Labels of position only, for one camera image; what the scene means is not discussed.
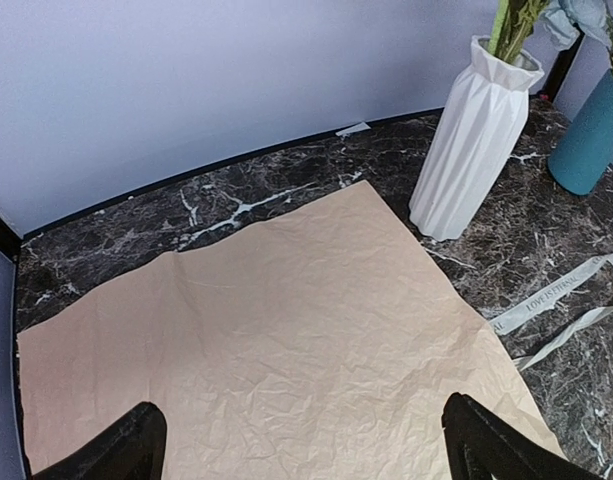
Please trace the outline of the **pink white rose stem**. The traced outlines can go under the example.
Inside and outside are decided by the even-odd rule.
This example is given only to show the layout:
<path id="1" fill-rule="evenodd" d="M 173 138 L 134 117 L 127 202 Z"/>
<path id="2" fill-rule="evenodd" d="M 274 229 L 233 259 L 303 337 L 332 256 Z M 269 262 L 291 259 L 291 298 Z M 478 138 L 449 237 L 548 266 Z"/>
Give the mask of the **pink white rose stem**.
<path id="1" fill-rule="evenodd" d="M 500 0 L 487 46 L 488 53 L 507 64 L 513 64 L 549 3 L 549 0 Z"/>

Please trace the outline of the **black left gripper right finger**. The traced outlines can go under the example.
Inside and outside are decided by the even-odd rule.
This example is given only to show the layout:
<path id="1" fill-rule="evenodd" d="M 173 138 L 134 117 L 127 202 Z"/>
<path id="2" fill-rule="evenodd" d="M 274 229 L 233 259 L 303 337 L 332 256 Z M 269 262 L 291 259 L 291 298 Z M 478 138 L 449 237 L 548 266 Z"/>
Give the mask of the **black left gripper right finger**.
<path id="1" fill-rule="evenodd" d="M 597 477 L 532 442 L 468 395 L 453 393 L 441 421 L 453 479 Z"/>

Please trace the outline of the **peach wrapping paper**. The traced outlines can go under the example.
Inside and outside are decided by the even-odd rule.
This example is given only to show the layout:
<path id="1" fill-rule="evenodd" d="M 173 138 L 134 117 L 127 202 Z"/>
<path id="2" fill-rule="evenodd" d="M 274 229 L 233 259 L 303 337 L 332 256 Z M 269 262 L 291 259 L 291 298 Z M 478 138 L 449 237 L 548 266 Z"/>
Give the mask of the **peach wrapping paper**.
<path id="1" fill-rule="evenodd" d="M 558 452 L 488 322 L 367 182 L 165 253 L 23 331 L 33 471 L 137 403 L 167 479 L 446 479 L 467 394 Z"/>

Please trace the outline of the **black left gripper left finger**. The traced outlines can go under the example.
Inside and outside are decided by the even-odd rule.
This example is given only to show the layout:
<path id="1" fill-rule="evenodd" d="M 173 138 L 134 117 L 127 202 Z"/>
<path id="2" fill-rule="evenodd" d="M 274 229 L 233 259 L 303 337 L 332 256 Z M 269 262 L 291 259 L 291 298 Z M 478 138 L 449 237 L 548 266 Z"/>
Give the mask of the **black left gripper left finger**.
<path id="1" fill-rule="evenodd" d="M 141 402 L 68 457 L 35 479 L 160 479 L 167 422 L 151 402 Z"/>

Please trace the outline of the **light blue peony stem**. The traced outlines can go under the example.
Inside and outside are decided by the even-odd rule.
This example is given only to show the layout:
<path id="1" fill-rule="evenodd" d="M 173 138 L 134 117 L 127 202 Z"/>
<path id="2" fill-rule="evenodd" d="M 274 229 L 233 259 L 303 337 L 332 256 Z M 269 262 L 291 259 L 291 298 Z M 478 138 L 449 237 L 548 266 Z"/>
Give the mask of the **light blue peony stem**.
<path id="1" fill-rule="evenodd" d="M 558 51 L 570 49 L 580 33 L 604 46 L 610 43 L 607 3 L 602 0 L 552 0 L 540 20 Z"/>

